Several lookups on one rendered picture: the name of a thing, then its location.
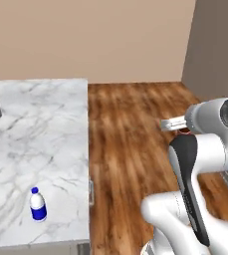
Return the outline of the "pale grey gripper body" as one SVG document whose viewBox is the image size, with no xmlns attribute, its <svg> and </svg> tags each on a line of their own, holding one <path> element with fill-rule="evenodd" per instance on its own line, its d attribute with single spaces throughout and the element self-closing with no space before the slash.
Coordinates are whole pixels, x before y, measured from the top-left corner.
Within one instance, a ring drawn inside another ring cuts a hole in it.
<svg viewBox="0 0 228 255">
<path fill-rule="evenodd" d="M 184 116 L 171 118 L 160 121 L 160 128 L 162 130 L 178 130 L 186 128 L 186 120 Z"/>
</svg>

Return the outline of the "white bottle with blue label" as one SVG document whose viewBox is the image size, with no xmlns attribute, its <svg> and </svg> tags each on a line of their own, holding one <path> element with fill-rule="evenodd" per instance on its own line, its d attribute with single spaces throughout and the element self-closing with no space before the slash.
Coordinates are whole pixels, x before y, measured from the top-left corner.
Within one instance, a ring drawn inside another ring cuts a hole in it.
<svg viewBox="0 0 228 255">
<path fill-rule="evenodd" d="M 34 220 L 43 221 L 46 219 L 46 203 L 43 195 L 39 192 L 38 187 L 33 187 L 31 189 L 30 209 Z"/>
</svg>

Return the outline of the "grey island cabinet front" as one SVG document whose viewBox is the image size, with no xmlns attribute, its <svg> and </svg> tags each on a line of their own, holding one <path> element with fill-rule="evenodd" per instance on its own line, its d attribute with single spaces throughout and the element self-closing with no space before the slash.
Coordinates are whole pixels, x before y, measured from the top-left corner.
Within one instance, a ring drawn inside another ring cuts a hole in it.
<svg viewBox="0 0 228 255">
<path fill-rule="evenodd" d="M 87 241 L 64 241 L 0 247 L 0 255 L 92 255 L 92 252 Z"/>
</svg>

